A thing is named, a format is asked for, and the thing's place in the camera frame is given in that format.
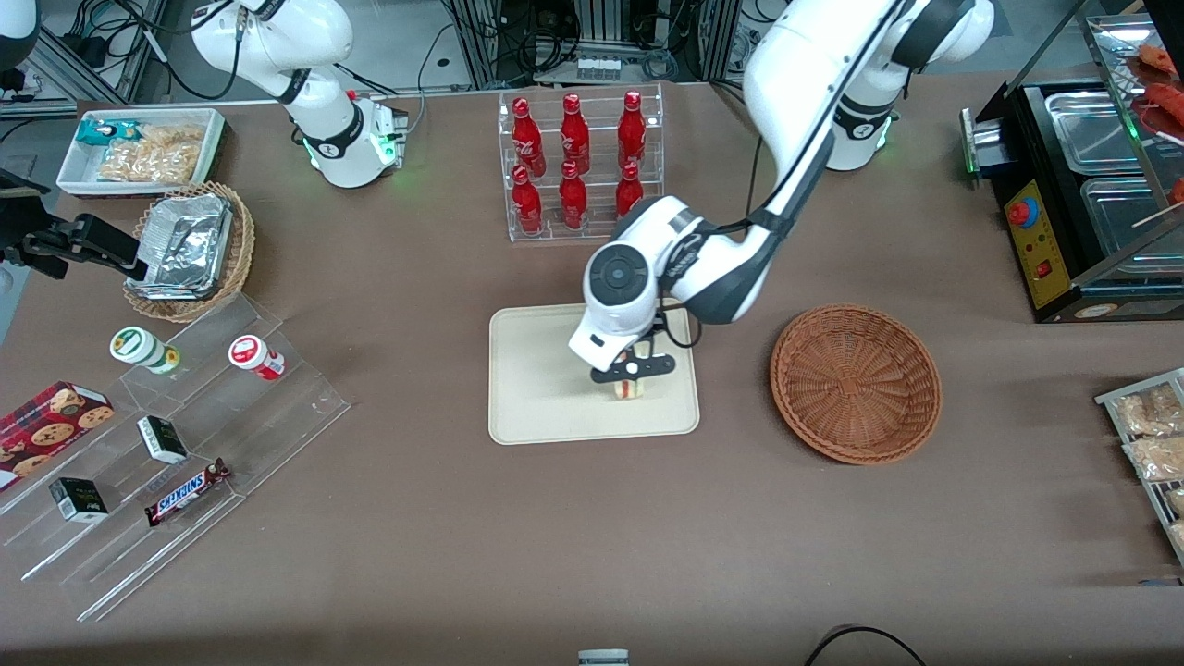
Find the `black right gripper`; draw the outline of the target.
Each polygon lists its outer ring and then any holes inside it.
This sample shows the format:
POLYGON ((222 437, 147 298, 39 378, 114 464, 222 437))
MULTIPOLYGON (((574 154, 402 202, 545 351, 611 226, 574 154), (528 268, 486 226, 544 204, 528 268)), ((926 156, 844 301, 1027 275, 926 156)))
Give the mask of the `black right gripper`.
MULTIPOLYGON (((62 281, 67 274, 71 243, 56 218, 43 207, 41 198, 4 198, 1 203, 1 249, 4 261, 39 271, 62 281)), ((140 242, 121 228, 94 214, 77 214, 72 230, 73 256, 78 263, 111 268, 126 278, 142 281, 148 265, 139 258, 140 242)))

